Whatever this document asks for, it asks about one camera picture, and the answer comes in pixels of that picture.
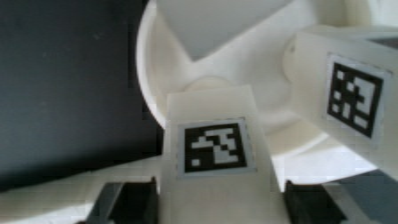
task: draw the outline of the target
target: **white plastic part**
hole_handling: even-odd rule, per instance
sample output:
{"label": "white plastic part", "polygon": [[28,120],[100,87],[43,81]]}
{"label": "white plastic part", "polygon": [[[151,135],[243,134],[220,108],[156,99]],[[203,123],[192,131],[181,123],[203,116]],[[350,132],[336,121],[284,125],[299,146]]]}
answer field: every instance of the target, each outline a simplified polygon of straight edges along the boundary
{"label": "white plastic part", "polygon": [[347,0],[350,26],[398,26],[396,0]]}
{"label": "white plastic part", "polygon": [[291,0],[158,0],[187,53],[201,59],[267,19]]}
{"label": "white plastic part", "polygon": [[[181,169],[188,161],[181,153],[187,153],[183,146],[187,147],[185,141],[188,141],[181,135],[185,133],[181,128],[197,123],[219,124],[242,118],[254,169],[245,172],[233,168],[211,169],[211,174],[194,172],[192,177],[188,176],[192,172]],[[290,223],[256,102],[247,86],[169,95],[160,198],[162,224]]]}
{"label": "white plastic part", "polygon": [[[338,179],[375,169],[371,165],[368,168],[363,166],[357,170],[347,169],[355,162],[347,159],[331,161],[329,153],[323,156],[316,154],[316,169],[311,162],[297,162],[302,160],[302,157],[299,157],[302,152],[307,152],[306,158],[315,158],[311,152],[322,147],[318,144],[325,140],[325,135],[322,131],[311,129],[313,125],[300,122],[288,109],[291,85],[284,76],[283,52],[295,33],[313,24],[347,25],[345,0],[295,0],[233,41],[224,44],[211,55],[199,62],[192,62],[158,12],[156,1],[151,0],[137,43],[140,89],[162,127],[165,127],[169,93],[190,91],[192,88],[222,87],[224,84],[219,85],[219,81],[211,81],[211,85],[204,84],[203,81],[210,81],[213,77],[219,77],[219,80],[224,80],[224,83],[229,82],[231,85],[251,84],[259,109],[259,124],[272,146],[272,157],[286,157],[284,163],[291,165],[286,165],[283,170],[295,176],[295,180],[302,180],[300,183],[304,184],[306,181],[322,183],[331,175]],[[299,126],[302,128],[311,127],[309,130],[304,131],[302,129],[300,132],[315,133],[313,137],[307,134],[295,136],[291,130],[297,130]],[[331,167],[341,167],[341,169],[331,171]],[[277,176],[279,174],[281,178],[288,176],[283,171],[277,172]]]}
{"label": "white plastic part", "polygon": [[[290,74],[293,111],[394,179],[398,179],[394,147],[398,144],[398,50],[394,45],[387,46],[375,41],[396,37],[398,28],[313,27],[297,35],[290,69],[295,71]],[[350,92],[350,82],[355,83],[355,91],[359,91],[354,99],[355,110],[348,104],[352,94],[343,96],[345,108],[334,101],[339,96],[332,95],[336,92],[345,94]],[[364,118],[357,111],[366,114],[366,123],[357,120],[357,117]]]}

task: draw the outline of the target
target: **dark gray surface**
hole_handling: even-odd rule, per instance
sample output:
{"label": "dark gray surface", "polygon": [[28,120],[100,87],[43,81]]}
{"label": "dark gray surface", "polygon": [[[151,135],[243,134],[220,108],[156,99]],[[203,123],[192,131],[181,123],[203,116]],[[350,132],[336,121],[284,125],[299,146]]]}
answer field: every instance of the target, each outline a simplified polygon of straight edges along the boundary
{"label": "dark gray surface", "polygon": [[368,217],[382,224],[398,223],[398,182],[373,171],[339,181]]}
{"label": "dark gray surface", "polygon": [[142,9],[0,0],[0,191],[160,152],[133,66]]}

